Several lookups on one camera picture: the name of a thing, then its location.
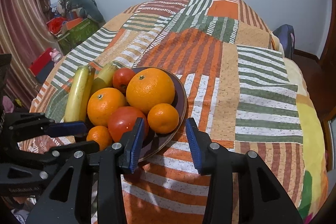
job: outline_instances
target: striped curtain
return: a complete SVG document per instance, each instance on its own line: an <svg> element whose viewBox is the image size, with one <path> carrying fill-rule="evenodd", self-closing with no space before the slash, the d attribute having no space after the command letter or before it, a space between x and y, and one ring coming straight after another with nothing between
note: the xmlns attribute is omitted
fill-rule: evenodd
<svg viewBox="0 0 336 224"><path fill-rule="evenodd" d="M46 48L58 48L48 15L49 0L0 0L0 53L12 54L5 93L28 109L38 92L28 68Z"/></svg>

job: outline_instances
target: metal screw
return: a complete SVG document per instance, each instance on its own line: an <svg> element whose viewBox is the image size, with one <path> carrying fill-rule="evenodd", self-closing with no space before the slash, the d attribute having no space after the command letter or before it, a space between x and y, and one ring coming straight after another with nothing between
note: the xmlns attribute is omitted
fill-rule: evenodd
<svg viewBox="0 0 336 224"><path fill-rule="evenodd" d="M114 143L114 144L112 144L112 148L116 149L116 150L119 149L119 148L121 148L121 146L122 146L121 143Z"/></svg>
<svg viewBox="0 0 336 224"><path fill-rule="evenodd" d="M216 150L216 149L219 148L219 144L218 143L210 143L210 148Z"/></svg>
<svg viewBox="0 0 336 224"><path fill-rule="evenodd" d="M59 156L59 152L57 151L57 150L54 150L53 152L51 152L52 153L52 155L54 156L54 157L58 157Z"/></svg>
<svg viewBox="0 0 336 224"><path fill-rule="evenodd" d="M48 178L48 174L47 174L47 172L45 172L45 171L41 171L41 172L40 172L40 177L41 177L42 179L47 179L47 178Z"/></svg>
<svg viewBox="0 0 336 224"><path fill-rule="evenodd" d="M247 154L250 158L253 158L253 159L256 158L257 155L258 155L256 152L254 152L252 150L248 151Z"/></svg>
<svg viewBox="0 0 336 224"><path fill-rule="evenodd" d="M76 151L75 153L74 153L74 156L75 156L75 158L80 158L81 156L83 156L83 151Z"/></svg>

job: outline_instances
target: orange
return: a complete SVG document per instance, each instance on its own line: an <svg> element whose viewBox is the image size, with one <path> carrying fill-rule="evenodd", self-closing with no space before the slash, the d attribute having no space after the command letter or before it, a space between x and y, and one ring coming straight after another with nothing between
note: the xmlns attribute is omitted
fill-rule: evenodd
<svg viewBox="0 0 336 224"><path fill-rule="evenodd" d="M147 121L156 133L167 134L179 125L180 117L171 105L158 104L149 111Z"/></svg>
<svg viewBox="0 0 336 224"><path fill-rule="evenodd" d="M137 73L129 82L126 98L130 106L148 114L161 103L171 104L175 97L172 79L163 70L148 68Z"/></svg>
<svg viewBox="0 0 336 224"><path fill-rule="evenodd" d="M87 104L87 115L93 125L107 127L110 115L125 105L125 96L119 90L104 88L92 94Z"/></svg>
<svg viewBox="0 0 336 224"><path fill-rule="evenodd" d="M103 126L96 126L90 129L87 141L95 141L99 144L99 150L102 151L113 143L112 137L108 128Z"/></svg>

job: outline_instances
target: green box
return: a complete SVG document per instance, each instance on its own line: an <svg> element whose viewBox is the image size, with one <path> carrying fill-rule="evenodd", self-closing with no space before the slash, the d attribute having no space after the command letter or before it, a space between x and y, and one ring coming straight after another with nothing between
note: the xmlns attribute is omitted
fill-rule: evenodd
<svg viewBox="0 0 336 224"><path fill-rule="evenodd" d="M62 53L66 55L98 30L98 24L93 20L86 18L57 39L57 42L62 50Z"/></svg>

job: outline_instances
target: floor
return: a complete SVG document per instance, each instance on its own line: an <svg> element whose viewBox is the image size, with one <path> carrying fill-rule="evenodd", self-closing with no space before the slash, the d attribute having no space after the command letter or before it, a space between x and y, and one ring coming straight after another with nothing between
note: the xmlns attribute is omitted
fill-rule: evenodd
<svg viewBox="0 0 336 224"><path fill-rule="evenodd" d="M299 66L307 84L310 98L320 121L336 106L336 83L334 75L323 72L315 60L294 55L293 61Z"/></svg>

